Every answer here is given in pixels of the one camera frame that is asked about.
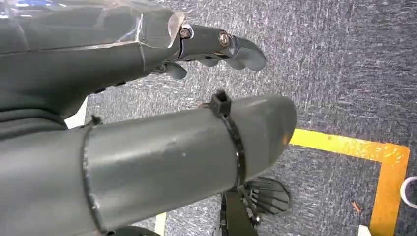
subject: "robotic arm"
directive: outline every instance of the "robotic arm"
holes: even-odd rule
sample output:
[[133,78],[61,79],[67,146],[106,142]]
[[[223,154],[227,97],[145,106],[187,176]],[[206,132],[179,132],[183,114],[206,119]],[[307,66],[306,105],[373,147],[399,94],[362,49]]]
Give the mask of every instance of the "robotic arm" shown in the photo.
[[63,119],[108,86],[150,73],[182,79],[179,61],[257,71],[266,59],[249,40],[141,1],[45,2],[0,2],[5,236],[105,234],[242,185],[237,176],[257,177],[287,146],[296,112],[276,95],[231,102],[217,94],[228,104],[217,114],[211,104],[68,130]]

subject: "gray pipe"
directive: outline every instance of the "gray pipe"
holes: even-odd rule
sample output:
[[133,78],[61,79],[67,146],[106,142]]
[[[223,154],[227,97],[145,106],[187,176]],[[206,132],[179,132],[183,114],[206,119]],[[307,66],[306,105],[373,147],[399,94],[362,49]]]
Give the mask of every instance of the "gray pipe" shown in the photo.
[[[295,125],[280,96],[233,102],[247,178],[276,162]],[[0,142],[3,235],[94,235],[232,188],[236,150],[209,109]]]

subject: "bolt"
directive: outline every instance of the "bolt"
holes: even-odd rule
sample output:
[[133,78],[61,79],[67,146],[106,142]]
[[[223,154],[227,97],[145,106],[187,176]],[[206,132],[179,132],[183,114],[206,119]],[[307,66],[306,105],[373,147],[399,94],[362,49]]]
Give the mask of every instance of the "bolt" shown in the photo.
[[182,39],[190,38],[191,32],[188,29],[181,29],[181,31],[179,32],[179,36]]
[[229,34],[225,31],[220,32],[219,42],[221,46],[227,47],[229,45]]

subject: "black zip tie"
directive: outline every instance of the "black zip tie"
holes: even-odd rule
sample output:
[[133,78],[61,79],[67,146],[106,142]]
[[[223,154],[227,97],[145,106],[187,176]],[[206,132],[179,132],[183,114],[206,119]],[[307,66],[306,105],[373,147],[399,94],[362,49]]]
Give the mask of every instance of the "black zip tie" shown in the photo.
[[246,179],[246,157],[243,148],[242,138],[240,137],[238,126],[230,117],[230,109],[232,108],[232,101],[224,90],[213,94],[208,107],[213,111],[214,115],[220,118],[226,125],[230,137],[236,148],[236,158],[238,167],[238,176],[236,186],[241,187],[245,184]]

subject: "yellow floor tape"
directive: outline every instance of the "yellow floor tape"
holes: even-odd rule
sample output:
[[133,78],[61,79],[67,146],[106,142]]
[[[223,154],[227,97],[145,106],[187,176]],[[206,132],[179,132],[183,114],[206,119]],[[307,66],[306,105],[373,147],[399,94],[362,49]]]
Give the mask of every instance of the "yellow floor tape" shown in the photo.
[[381,162],[372,218],[372,236],[393,236],[410,150],[407,147],[296,129],[292,145]]

